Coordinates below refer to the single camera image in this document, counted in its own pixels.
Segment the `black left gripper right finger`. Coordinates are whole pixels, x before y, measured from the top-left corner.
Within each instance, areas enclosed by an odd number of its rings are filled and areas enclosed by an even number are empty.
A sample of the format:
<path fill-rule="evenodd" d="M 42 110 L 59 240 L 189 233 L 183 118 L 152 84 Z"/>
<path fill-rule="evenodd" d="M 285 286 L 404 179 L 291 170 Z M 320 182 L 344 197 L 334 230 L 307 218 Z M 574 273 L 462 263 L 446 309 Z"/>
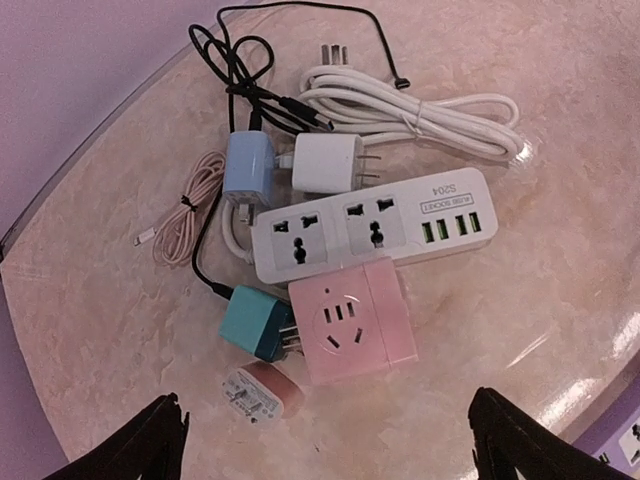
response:
<path fill-rule="evenodd" d="M 470 404 L 470 428 L 480 480 L 629 477 L 555 436 L 493 388 L 476 391 Z"/>

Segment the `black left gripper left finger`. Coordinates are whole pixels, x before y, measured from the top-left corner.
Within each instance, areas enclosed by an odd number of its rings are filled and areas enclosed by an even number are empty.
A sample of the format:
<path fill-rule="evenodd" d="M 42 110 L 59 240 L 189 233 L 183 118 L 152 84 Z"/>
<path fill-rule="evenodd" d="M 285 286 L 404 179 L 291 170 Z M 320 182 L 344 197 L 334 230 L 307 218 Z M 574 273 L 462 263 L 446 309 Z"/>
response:
<path fill-rule="evenodd" d="M 161 395 L 95 449 L 46 477 L 179 480 L 188 415 L 175 393 Z"/>

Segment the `purple power strip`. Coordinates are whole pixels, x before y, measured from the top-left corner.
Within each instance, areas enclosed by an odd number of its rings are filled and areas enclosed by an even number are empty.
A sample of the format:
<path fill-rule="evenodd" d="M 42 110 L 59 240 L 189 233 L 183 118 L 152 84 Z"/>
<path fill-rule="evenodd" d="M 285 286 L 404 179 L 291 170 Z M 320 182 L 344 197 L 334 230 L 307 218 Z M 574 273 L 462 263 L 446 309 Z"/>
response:
<path fill-rule="evenodd" d="M 574 443 L 578 450 L 639 478 L 639 390 L 629 387 Z"/>

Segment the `pink cube socket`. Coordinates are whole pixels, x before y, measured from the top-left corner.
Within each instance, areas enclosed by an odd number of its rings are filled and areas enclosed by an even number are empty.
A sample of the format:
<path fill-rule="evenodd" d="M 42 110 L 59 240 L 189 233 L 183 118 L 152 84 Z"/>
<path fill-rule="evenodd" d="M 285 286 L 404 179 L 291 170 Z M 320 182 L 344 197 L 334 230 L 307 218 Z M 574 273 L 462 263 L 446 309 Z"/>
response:
<path fill-rule="evenodd" d="M 418 360 L 409 310 L 390 258 L 292 282 L 288 293 L 314 385 Z"/>

